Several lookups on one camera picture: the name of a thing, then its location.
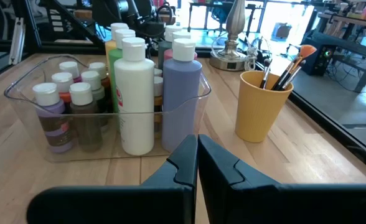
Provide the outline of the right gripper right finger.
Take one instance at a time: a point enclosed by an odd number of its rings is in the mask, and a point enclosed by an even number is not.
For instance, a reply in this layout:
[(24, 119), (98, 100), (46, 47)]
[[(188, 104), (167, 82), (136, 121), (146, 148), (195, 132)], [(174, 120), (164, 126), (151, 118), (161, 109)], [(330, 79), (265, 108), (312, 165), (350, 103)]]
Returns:
[(278, 182), (204, 134), (199, 135), (199, 176), (210, 224), (276, 223), (263, 197)]

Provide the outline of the large yellow paint bottle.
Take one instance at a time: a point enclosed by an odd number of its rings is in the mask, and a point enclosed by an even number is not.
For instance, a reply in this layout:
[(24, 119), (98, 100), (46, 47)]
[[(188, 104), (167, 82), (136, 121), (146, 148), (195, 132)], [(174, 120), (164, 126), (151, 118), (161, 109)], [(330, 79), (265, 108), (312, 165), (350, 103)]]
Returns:
[(106, 63), (107, 67), (110, 67), (110, 60), (109, 60), (109, 52), (116, 48), (116, 37), (115, 31), (120, 29), (129, 29), (128, 25), (125, 23), (112, 23), (111, 27), (111, 40), (105, 42), (105, 52), (106, 52)]

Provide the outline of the large teal paint bottle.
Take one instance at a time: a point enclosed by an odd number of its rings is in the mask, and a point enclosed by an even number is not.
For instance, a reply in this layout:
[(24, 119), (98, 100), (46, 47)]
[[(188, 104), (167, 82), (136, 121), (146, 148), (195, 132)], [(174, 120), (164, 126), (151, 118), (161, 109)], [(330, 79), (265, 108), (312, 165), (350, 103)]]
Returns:
[(164, 52), (166, 50), (172, 49), (172, 42), (173, 42), (173, 33), (177, 31), (181, 31), (181, 26), (175, 26), (175, 25), (167, 25), (165, 27), (165, 34), (164, 34), (164, 40), (161, 41), (158, 44), (158, 69), (163, 69), (164, 64)]

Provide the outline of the large pink paint bottle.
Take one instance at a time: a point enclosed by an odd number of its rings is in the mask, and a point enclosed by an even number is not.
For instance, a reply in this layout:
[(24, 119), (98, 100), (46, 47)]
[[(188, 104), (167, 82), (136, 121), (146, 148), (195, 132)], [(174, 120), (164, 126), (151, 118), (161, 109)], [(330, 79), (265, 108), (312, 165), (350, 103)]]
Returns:
[(192, 40), (192, 36), (191, 36), (190, 32), (186, 32), (186, 31), (175, 31), (175, 32), (173, 32), (173, 34), (172, 34), (172, 47), (164, 51), (164, 60), (168, 60), (168, 59), (173, 58), (173, 50), (174, 50), (173, 45), (174, 45), (174, 40), (175, 39), (189, 39), (192, 42), (194, 42)]

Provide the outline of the large green paint bottle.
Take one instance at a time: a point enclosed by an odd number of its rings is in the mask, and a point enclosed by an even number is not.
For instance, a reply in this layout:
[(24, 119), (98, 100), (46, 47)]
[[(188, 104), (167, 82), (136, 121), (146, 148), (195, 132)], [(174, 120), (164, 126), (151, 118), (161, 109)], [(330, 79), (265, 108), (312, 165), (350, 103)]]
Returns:
[(111, 81), (111, 98), (113, 102), (113, 111), (118, 112), (118, 97), (116, 93), (116, 75), (115, 75), (115, 62), (123, 58), (122, 40), (127, 37), (136, 37), (136, 33), (131, 29), (119, 29), (115, 31), (116, 47), (109, 51), (109, 63), (110, 63), (110, 81)]

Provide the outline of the small yellow paint bottle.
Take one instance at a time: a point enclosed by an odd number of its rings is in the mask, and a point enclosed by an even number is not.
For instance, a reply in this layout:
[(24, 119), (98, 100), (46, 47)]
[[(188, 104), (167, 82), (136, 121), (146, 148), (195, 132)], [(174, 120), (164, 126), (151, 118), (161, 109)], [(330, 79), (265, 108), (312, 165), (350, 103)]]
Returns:
[(154, 77), (154, 137), (160, 138), (162, 131), (162, 94), (163, 94), (163, 77)]

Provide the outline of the large blue paint bottle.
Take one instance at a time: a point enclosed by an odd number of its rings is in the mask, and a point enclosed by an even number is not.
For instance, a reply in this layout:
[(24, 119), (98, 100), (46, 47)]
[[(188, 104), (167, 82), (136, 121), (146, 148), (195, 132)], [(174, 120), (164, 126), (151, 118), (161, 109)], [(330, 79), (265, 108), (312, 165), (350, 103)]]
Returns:
[(172, 58), (165, 60), (162, 146), (172, 152), (193, 133), (202, 64), (194, 59), (195, 42), (174, 39)]

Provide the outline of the orange plastic cup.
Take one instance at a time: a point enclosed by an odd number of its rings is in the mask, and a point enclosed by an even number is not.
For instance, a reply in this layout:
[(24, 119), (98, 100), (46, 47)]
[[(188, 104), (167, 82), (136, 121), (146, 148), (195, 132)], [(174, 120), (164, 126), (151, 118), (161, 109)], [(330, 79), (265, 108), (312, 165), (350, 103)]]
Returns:
[(240, 75), (235, 133), (248, 142), (262, 142), (275, 122), (288, 96), (294, 89), (290, 83), (285, 90), (271, 88), (279, 76), (270, 73), (265, 89), (260, 88), (262, 71), (246, 71)]

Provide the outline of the large white paint bottle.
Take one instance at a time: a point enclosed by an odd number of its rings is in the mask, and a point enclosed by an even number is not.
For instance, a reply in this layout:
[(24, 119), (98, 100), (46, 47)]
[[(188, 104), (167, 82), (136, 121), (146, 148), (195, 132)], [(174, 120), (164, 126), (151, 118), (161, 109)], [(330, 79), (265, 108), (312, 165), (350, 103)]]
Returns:
[(114, 63), (123, 150), (142, 156), (154, 147), (154, 62), (146, 58), (145, 40), (121, 41), (123, 58)]

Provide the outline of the small dark brown paint bottle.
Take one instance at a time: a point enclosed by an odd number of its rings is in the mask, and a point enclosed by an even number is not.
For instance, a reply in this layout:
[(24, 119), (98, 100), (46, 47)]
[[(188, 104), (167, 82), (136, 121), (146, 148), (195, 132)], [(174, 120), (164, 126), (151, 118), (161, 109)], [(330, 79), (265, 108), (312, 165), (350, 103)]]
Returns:
[(96, 115), (98, 106), (93, 99), (89, 83), (79, 82), (70, 85), (70, 108), (77, 132), (78, 144), (83, 151), (95, 152), (103, 144), (100, 119)]

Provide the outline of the small purple paint bottle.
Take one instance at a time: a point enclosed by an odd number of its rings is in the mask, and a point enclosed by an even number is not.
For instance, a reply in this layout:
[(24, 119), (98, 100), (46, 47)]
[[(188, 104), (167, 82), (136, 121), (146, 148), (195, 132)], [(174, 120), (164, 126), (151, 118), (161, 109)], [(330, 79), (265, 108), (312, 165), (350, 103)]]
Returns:
[(64, 101), (60, 98), (55, 83), (40, 83), (32, 87), (36, 103), (43, 109), (36, 109), (40, 124), (44, 130), (49, 149), (54, 153), (63, 153), (73, 146), (70, 122), (63, 114)]

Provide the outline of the clear plastic bin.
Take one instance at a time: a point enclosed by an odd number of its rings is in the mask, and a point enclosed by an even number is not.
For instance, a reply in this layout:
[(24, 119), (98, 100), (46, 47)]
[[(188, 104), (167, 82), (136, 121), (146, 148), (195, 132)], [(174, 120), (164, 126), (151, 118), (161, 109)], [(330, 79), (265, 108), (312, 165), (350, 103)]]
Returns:
[(120, 115), (118, 113), (106, 112), (103, 114), (103, 116), (108, 118), (108, 129), (105, 133), (101, 131), (103, 144), (100, 150), (95, 152), (86, 152), (81, 149), (78, 144), (73, 114), (72, 112), (70, 114), (64, 113), (63, 115), (68, 118), (70, 122), (73, 146), (70, 150), (63, 153), (54, 153), (49, 149), (49, 144), (36, 112), (37, 108), (40, 110), (43, 108), (36, 103), (32, 87), (36, 84), (50, 82), (51, 76), (59, 71), (59, 64), (66, 61), (77, 62), (79, 72), (84, 72), (88, 69), (87, 64), (73, 55), (53, 55), (33, 66), (31, 70), (19, 77), (4, 91), (5, 97), (10, 100), (12, 107), (22, 121), (30, 138), (34, 141), (40, 155), (49, 162), (129, 157), (129, 154), (127, 154), (122, 147), (119, 127)]

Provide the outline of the fan brush orange bristles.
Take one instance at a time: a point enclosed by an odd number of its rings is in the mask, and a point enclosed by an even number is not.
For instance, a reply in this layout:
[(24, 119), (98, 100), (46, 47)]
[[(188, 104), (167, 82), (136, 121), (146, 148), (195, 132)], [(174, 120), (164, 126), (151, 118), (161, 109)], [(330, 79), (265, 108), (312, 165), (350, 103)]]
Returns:
[(303, 60), (305, 60), (305, 58), (306, 57), (308, 57), (308, 56), (310, 56), (310, 55), (312, 55), (315, 51), (316, 51), (317, 49), (314, 47), (314, 46), (312, 46), (312, 45), (302, 45), (301, 47), (300, 47), (300, 49), (299, 49), (299, 53), (297, 54), (297, 56), (296, 57), (298, 57), (298, 56), (302, 56), (302, 58), (303, 58)]

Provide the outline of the brown cardboard box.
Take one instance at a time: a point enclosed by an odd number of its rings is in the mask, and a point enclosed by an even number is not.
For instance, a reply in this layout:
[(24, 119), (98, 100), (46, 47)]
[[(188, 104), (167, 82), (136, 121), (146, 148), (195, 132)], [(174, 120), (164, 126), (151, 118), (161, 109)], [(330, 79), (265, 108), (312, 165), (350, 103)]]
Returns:
[(274, 25), (271, 38), (276, 40), (286, 40), (289, 36), (291, 28), (292, 28), (291, 24), (277, 22)]

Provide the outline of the black box with LED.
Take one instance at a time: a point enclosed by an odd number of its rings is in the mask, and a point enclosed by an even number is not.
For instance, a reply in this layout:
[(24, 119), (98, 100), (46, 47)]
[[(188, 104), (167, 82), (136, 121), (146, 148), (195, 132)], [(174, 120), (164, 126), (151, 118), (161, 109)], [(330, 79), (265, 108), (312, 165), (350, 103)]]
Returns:
[(336, 51), (336, 46), (315, 45), (315, 48), (316, 52), (306, 58), (306, 63), (301, 70), (310, 76), (323, 76)]

